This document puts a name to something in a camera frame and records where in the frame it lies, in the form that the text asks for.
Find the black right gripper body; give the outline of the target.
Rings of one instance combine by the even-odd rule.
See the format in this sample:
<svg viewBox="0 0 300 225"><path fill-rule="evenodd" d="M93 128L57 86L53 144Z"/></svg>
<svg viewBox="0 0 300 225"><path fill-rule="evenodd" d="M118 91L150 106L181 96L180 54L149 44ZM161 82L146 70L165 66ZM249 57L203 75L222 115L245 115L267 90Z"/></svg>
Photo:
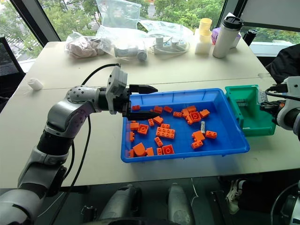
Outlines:
<svg viewBox="0 0 300 225"><path fill-rule="evenodd" d="M278 115L281 109L285 106L285 100L277 100L277 101L271 101L272 103L272 114Z"/></svg>

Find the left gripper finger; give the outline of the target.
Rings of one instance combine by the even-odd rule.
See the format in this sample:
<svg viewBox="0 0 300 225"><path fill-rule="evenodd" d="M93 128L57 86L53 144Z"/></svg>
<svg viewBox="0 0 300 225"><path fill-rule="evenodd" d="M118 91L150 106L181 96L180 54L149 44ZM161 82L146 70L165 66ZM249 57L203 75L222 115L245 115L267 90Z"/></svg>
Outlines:
<svg viewBox="0 0 300 225"><path fill-rule="evenodd" d="M158 90L149 85L140 85L140 84L130 84L129 91L131 93L138 93L138 94L151 94L158 92Z"/></svg>
<svg viewBox="0 0 300 225"><path fill-rule="evenodd" d="M127 115L128 120L148 120L153 119L160 114L152 111L129 112Z"/></svg>

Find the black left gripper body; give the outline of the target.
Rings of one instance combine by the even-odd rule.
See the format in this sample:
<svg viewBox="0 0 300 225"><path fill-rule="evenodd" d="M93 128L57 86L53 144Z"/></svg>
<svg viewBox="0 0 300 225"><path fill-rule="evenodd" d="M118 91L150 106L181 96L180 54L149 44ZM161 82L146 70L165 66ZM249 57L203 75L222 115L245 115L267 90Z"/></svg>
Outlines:
<svg viewBox="0 0 300 225"><path fill-rule="evenodd" d="M113 109L114 111L121 113L122 117L128 117L131 112L130 95L131 92L129 88L125 88L119 96L113 98Z"/></svg>

